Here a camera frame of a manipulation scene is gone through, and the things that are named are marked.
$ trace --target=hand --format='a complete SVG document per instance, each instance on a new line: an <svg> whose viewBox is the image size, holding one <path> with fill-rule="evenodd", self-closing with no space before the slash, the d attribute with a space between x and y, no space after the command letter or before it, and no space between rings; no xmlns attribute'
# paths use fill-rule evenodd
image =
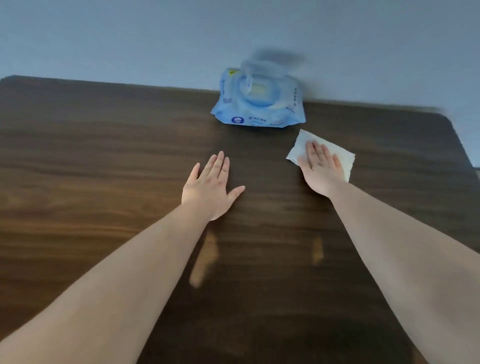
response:
<svg viewBox="0 0 480 364"><path fill-rule="evenodd" d="M333 156L325 145L307 142L307 159L299 157L298 162L307 184L315 192L328 197L330 187L345 181L342 164L336 154Z"/></svg>
<svg viewBox="0 0 480 364"><path fill-rule="evenodd" d="M200 177L198 170L200 163L195 164L187 183L183 187L181 196L182 204L187 202L199 202L206 211L210 213L210 221L215 220L225 214L233 201L245 190L245 186L234 188L227 194L226 185L228 179L228 170L230 168L230 159L223 159L223 152L218 153L218 157L213 154L210 157Z"/></svg>

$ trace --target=left arm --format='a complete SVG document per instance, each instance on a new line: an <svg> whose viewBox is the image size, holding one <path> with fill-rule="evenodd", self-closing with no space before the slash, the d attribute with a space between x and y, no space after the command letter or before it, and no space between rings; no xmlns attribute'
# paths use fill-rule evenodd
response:
<svg viewBox="0 0 480 364"><path fill-rule="evenodd" d="M205 226L245 189L226 193L229 159L223 152L197 177L199 168L193 168L180 206L0 342L0 362L135 363Z"/></svg>

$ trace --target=blue plastic package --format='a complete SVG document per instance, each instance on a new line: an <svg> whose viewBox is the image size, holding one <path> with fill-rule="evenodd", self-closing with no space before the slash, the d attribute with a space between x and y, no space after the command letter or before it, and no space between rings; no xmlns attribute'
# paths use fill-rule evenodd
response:
<svg viewBox="0 0 480 364"><path fill-rule="evenodd" d="M246 60L241 69L226 69L212 114L222 123L248 126L283 128L305 122L297 82L271 61Z"/></svg>

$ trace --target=wood grain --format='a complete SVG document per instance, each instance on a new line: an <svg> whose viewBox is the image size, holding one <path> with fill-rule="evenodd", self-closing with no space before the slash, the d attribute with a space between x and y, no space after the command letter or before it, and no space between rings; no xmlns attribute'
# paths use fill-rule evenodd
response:
<svg viewBox="0 0 480 364"><path fill-rule="evenodd" d="M204 235L139 363L419 362L329 200L285 160L300 126L223 125L209 113L216 98L0 82L0 338L179 204L193 165L222 149L229 186L246 192L209 225L216 263L201 287L189 284ZM302 128L357 154L353 184L480 249L480 182L447 118L305 110Z"/></svg>

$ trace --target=white wipe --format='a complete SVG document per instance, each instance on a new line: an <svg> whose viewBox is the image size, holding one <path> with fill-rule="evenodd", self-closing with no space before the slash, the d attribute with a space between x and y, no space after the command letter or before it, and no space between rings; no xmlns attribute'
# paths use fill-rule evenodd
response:
<svg viewBox="0 0 480 364"><path fill-rule="evenodd" d="M343 172L345 172L345 180L347 180L348 182L350 179L350 171L353 167L353 161L355 160L355 154L350 153L348 150L343 149L342 147L337 146L333 143L330 143L325 139L322 139L315 134L309 133L303 129L300 129L299 136L297 136L295 145L293 146L292 150L290 150L290 153L287 155L287 159L291 160L298 166L299 163L297 161L297 158L301 156L307 156L305 145L308 141L317 141L318 144L325 144L328 150L330 150L330 153L332 153L332 155L336 154L338 156L338 158L340 159L340 163L342 163Z"/></svg>

